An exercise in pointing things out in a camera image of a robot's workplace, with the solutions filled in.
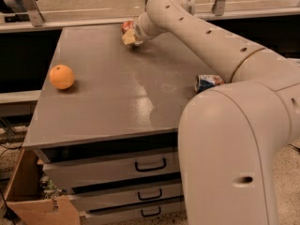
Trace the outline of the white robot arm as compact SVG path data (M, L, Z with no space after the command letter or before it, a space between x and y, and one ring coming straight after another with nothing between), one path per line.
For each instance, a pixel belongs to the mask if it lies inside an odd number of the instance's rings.
M148 0L123 36L141 44L170 32L224 81L195 96L180 118L188 225L278 225L273 164L300 136L300 67L194 10L194 0Z

